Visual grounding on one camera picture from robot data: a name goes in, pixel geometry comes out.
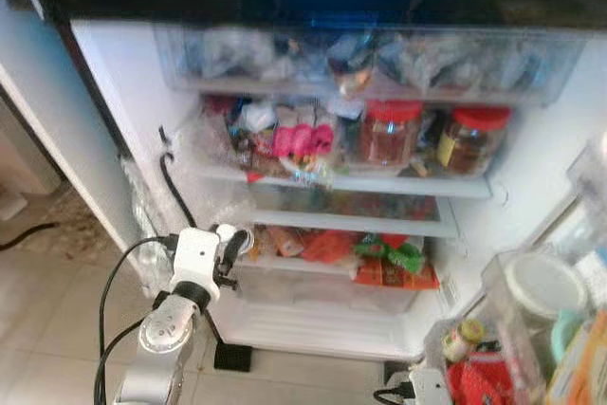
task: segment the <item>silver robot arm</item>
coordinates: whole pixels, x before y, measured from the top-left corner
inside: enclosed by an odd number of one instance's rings
[[[193,350],[196,328],[207,306],[219,300],[219,286],[252,234],[232,225],[214,232],[187,228],[179,233],[171,294],[141,324],[138,350],[118,391],[115,405],[175,405],[181,395],[183,366]]]

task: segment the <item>red lid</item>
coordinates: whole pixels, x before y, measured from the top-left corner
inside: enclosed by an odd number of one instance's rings
[[[510,113],[510,108],[455,108],[452,116],[462,125],[488,132],[506,127]]]
[[[367,100],[367,116],[382,122],[406,122],[418,118],[421,101]]]

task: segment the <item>jar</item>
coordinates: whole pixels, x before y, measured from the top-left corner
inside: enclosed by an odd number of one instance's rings
[[[362,159],[380,165],[409,165],[421,111],[419,101],[367,101],[360,128]]]
[[[504,139],[509,108],[455,108],[436,159],[450,173],[482,175]]]
[[[476,320],[464,320],[443,337],[443,355],[450,362],[459,362],[474,351],[483,336],[485,327]]]

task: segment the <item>white lid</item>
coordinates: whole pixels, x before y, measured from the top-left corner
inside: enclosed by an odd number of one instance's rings
[[[506,265],[506,280],[514,298],[529,312],[556,320],[559,310],[581,311],[586,287],[575,270],[546,253],[529,253]]]

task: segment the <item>open refrigerator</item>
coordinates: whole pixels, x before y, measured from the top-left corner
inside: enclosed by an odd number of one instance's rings
[[[229,29],[223,31],[241,37],[238,46],[252,51],[246,65],[213,73],[201,66],[212,28],[101,20],[74,20],[71,26],[132,154],[124,167],[144,232],[188,226],[159,166],[169,151],[173,182],[201,228],[215,217],[222,219],[214,222],[252,230],[263,225],[425,239],[435,274],[431,289],[361,285],[353,282],[351,266],[301,257],[242,258],[234,270],[240,288],[223,291],[210,308],[227,343],[359,359],[420,359],[436,322],[461,317],[482,299],[482,272],[495,255],[530,249],[571,207],[576,191],[567,170],[607,120],[607,38],[601,35],[392,29],[374,30],[368,39],[368,30]],[[326,50],[348,35],[365,46],[379,41],[370,76],[354,93],[326,64]],[[483,76],[464,86],[435,83],[440,79],[434,77],[425,83],[399,78],[379,64],[381,40],[393,37],[387,39],[393,44],[395,35],[422,43],[419,62],[432,54],[432,41],[447,42],[448,51],[441,52],[451,54],[459,52],[453,43],[473,47],[478,53],[468,52],[466,59]],[[259,42],[268,37],[273,54],[260,57],[265,48]],[[301,62],[285,51],[293,47],[297,58],[305,55],[304,76]],[[371,99],[421,101],[425,111],[447,116],[456,106],[507,106],[511,117],[483,175],[420,176],[411,166],[396,173],[382,166],[360,170],[346,159],[349,166],[332,169],[322,180],[298,172],[263,175],[217,159],[221,145],[209,141],[210,127],[200,113],[201,99],[209,103],[219,96],[247,97],[253,104],[267,98],[279,104],[330,100],[346,111]],[[346,149],[355,142],[343,140]],[[426,208],[421,217],[410,211],[420,204]],[[110,232],[120,237],[120,230],[113,226]],[[153,251],[133,258],[151,294],[162,286],[163,261]]]

